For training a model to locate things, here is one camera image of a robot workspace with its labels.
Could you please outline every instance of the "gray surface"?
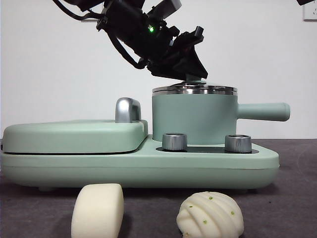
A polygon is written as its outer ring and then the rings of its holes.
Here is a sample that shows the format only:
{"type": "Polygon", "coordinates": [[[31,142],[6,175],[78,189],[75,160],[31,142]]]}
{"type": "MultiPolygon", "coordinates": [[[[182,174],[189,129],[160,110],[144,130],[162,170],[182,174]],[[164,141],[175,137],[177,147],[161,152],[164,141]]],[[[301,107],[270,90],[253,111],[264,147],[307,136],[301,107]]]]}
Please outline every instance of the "gray surface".
{"type": "MultiPolygon", "coordinates": [[[[317,140],[254,140],[280,154],[275,182],[257,190],[217,190],[239,204],[242,238],[317,237],[317,140]]],[[[176,215],[195,192],[213,189],[124,189],[120,238],[181,238],[176,215]]],[[[80,189],[39,192],[1,177],[1,238],[69,238],[80,189]]]]}

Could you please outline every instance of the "pot handle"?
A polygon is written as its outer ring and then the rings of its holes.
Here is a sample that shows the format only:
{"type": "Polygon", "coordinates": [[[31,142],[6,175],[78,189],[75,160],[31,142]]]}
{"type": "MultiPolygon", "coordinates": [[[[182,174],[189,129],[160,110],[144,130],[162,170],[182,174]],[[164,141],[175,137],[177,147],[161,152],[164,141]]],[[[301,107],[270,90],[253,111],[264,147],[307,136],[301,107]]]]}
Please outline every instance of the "pot handle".
{"type": "Polygon", "coordinates": [[[291,108],[287,103],[239,104],[238,119],[287,121],[291,108]]]}

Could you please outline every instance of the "silver knob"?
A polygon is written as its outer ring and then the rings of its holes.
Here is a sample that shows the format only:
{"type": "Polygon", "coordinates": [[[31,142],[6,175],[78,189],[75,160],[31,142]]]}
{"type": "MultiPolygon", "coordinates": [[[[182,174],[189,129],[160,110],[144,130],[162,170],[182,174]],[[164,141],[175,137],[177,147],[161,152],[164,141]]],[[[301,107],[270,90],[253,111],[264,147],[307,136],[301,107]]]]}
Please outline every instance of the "silver knob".
{"type": "Polygon", "coordinates": [[[187,136],[180,133],[167,133],[163,135],[162,148],[164,150],[187,150],[187,136]]]}
{"type": "Polygon", "coordinates": [[[141,106],[132,98],[119,98],[115,106],[115,123],[132,123],[141,120],[141,106]]]}
{"type": "Polygon", "coordinates": [[[248,135],[227,135],[224,144],[226,151],[235,153],[252,152],[251,137],[248,135]]]}

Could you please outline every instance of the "metal rim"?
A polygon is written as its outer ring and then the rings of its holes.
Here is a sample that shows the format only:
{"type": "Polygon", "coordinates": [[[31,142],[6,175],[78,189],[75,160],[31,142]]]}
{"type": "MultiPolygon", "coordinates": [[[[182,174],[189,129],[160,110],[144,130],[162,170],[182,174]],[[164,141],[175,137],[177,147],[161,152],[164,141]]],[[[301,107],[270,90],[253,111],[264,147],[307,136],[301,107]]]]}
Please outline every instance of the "metal rim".
{"type": "Polygon", "coordinates": [[[248,136],[248,135],[229,135],[229,137],[233,137],[233,138],[248,138],[250,136],[248,136]]]}
{"type": "Polygon", "coordinates": [[[221,94],[221,95],[238,95],[238,90],[233,87],[213,86],[203,83],[186,84],[180,83],[168,87],[160,87],[153,89],[155,95],[170,95],[170,94],[221,94]]]}

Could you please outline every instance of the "shell-shaped bun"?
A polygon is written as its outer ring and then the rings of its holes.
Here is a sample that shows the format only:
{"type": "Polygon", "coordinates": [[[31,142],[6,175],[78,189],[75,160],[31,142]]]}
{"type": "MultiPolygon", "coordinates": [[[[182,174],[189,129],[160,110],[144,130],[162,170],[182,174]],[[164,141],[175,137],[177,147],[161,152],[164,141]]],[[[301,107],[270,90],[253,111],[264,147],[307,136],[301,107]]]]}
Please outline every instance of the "shell-shaped bun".
{"type": "Polygon", "coordinates": [[[238,238],[244,231],[238,204],[219,192],[199,192],[188,197],[176,221],[184,238],[238,238]]]}

